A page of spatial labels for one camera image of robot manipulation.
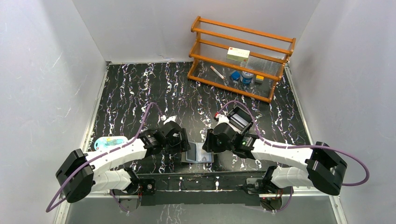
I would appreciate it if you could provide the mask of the stack of credit cards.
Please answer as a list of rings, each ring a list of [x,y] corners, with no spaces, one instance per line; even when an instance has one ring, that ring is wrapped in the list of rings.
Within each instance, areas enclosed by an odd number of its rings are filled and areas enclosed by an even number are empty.
[[[230,123],[235,126],[236,128],[238,128],[239,130],[243,131],[246,128],[250,127],[250,123],[245,120],[243,117],[241,117],[238,114],[233,114],[230,118]]]

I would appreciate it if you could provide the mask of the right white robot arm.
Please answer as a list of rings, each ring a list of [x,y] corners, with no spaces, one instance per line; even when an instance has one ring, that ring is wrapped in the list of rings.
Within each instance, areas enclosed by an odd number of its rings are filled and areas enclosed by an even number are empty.
[[[273,161],[285,167],[270,166],[261,180],[247,181],[241,189],[253,194],[276,193],[287,187],[315,187],[337,196],[343,184],[347,163],[323,145],[310,147],[264,142],[256,134],[239,133],[221,123],[207,131],[202,148],[208,153],[231,151],[243,159]]]

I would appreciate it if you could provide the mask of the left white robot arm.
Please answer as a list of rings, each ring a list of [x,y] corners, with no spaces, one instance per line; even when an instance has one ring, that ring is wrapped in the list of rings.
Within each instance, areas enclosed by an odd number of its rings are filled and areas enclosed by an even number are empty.
[[[126,143],[111,149],[83,153],[72,151],[56,172],[60,192],[69,203],[102,190],[121,190],[134,194],[140,183],[132,171],[115,170],[130,161],[142,160],[166,151],[169,154],[190,149],[187,131],[174,121],[165,122],[158,129],[148,129]]]

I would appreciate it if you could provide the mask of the white VIP credit card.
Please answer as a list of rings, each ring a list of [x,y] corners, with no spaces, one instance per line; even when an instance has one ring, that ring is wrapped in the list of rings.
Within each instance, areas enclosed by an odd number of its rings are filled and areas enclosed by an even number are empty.
[[[199,163],[213,163],[212,153],[200,152],[197,155],[197,162]]]

